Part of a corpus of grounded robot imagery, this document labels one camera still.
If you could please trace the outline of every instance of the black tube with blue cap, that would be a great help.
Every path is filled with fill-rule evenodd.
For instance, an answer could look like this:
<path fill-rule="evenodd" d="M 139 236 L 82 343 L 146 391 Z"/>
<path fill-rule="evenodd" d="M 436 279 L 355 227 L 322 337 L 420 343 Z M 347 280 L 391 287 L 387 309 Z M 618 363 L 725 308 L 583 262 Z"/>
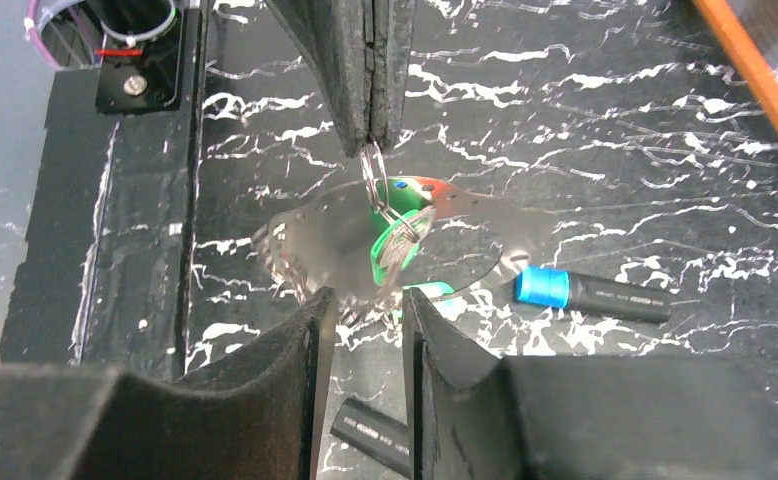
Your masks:
<path fill-rule="evenodd" d="M 665 290 L 551 268 L 528 267 L 516 280 L 516 300 L 546 307 L 664 323 L 673 295 Z"/>

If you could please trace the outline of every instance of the blue marker cap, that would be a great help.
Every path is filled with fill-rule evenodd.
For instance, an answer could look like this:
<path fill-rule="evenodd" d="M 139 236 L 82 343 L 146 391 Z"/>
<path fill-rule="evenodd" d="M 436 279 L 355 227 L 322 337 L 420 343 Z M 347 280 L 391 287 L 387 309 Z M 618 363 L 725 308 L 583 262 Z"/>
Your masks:
<path fill-rule="evenodd" d="M 566 308 L 569 304 L 569 273 L 549 268 L 526 268 L 516 279 L 516 300 Z"/>

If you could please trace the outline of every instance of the black cylinder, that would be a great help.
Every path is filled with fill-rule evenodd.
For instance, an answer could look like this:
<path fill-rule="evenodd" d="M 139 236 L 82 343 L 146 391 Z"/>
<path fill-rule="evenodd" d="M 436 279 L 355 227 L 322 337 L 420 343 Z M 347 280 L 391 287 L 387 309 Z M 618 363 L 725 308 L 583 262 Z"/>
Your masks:
<path fill-rule="evenodd" d="M 171 0 L 86 0 L 107 34 L 124 41 L 127 37 L 147 40 L 167 30 L 174 18 Z"/>
<path fill-rule="evenodd" d="M 656 288 L 569 273 L 569 310 L 623 320 L 663 323 L 672 316 L 674 296 Z"/>

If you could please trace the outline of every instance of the silver screw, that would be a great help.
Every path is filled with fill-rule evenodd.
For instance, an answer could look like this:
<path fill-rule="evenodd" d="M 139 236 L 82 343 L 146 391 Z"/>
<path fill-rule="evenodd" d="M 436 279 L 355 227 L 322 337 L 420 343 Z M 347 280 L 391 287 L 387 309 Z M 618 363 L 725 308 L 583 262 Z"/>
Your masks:
<path fill-rule="evenodd" d="M 131 97 L 138 97 L 145 93 L 148 88 L 148 81 L 141 75 L 133 75 L 124 82 L 124 93 Z"/>

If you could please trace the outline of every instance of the brown surface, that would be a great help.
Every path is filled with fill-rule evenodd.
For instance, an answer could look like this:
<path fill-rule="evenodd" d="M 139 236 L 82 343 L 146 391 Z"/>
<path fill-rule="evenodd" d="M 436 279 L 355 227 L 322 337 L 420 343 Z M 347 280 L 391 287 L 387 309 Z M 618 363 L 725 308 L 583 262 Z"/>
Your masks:
<path fill-rule="evenodd" d="M 695 0 L 695 4 L 778 130 L 778 81 L 766 59 L 724 0 Z"/>

